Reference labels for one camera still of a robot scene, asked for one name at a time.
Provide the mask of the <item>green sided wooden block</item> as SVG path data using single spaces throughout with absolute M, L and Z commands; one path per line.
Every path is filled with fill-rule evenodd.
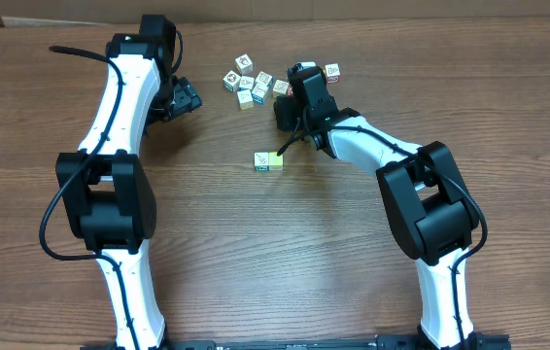
M 254 153 L 254 164 L 256 171 L 268 171 L 269 170 L 269 153 L 259 152 Z

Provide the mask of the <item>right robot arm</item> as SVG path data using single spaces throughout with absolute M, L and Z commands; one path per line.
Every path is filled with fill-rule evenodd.
M 292 92 L 273 105 L 278 128 L 292 143 L 308 140 L 376 177 L 395 242 L 416 264 L 421 338 L 431 349 L 471 348 L 465 262 L 482 247 L 472 242 L 473 231 L 488 226 L 448 147 L 400 141 L 358 111 L 338 108 L 317 65 L 297 63 L 287 75 Z

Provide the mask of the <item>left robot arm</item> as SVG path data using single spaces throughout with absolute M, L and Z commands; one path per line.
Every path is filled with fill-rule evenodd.
M 55 164 L 70 229 L 84 241 L 83 260 L 104 275 L 117 335 L 113 349 L 167 349 L 167 325 L 155 299 L 149 250 L 155 233 L 155 195 L 139 159 L 148 126 L 170 122 L 202 100 L 176 75 L 184 43 L 163 15 L 144 15 L 136 34 L 117 33 L 104 53 L 54 46 L 55 53 L 105 63 L 107 83 L 94 122 L 73 153 Z

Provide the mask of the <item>letter L wooden block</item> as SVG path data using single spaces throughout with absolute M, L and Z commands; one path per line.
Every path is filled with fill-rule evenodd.
M 283 157 L 278 155 L 277 152 L 270 152 L 268 154 L 268 168 L 270 171 L 281 171 L 284 167 Z

